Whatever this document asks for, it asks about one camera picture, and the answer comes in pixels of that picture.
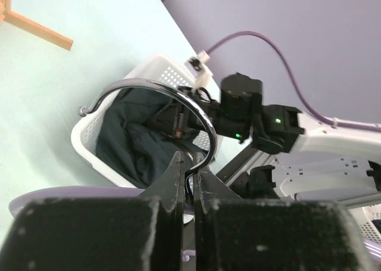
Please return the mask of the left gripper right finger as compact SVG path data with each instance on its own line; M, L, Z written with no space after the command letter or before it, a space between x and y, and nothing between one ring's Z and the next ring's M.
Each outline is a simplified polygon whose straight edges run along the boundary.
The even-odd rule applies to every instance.
M244 199L209 168L193 177L197 270L374 270L333 202Z

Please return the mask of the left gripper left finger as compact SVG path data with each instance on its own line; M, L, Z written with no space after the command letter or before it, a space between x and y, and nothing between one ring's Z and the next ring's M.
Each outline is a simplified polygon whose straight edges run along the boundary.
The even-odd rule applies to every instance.
M1 249L2 270L180 270L185 158L137 197L85 194L26 204Z

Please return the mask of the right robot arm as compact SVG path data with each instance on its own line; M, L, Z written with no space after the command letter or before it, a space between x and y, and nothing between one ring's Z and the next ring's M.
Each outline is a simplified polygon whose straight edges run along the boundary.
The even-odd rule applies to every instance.
M269 155L292 151L323 151L362 157L368 160L377 190L380 189L380 127L375 124L335 122L315 112L285 105L262 104L262 82L236 73L221 83L220 100L201 98L204 87L169 87L149 80L149 88L170 96L176 108L169 124L157 117L150 127L180 139L189 129L208 133L210 150L205 160L190 169L196 173L210 164L217 152L217 136L240 142L251 139L251 146Z

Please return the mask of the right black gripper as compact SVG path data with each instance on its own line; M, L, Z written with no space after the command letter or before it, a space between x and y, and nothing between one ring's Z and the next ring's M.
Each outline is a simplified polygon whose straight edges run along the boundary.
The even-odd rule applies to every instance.
M213 124L217 123L220 104L211 98L211 95L205 88L193 91L190 87L179 86L177 89L195 101ZM190 109L175 99L172 99L151 116L145 122L145 127L174 139L190 138L192 135L205 130L200 119Z

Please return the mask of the dark navy shorts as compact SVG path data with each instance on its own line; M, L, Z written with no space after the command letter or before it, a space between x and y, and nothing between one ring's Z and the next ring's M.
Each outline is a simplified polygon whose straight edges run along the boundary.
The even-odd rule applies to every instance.
M96 143L96 156L137 188L147 188L170 164L177 151L191 156L202 152L194 138L176 141L148 129L143 124L171 101L169 96L148 89L123 89L105 112Z

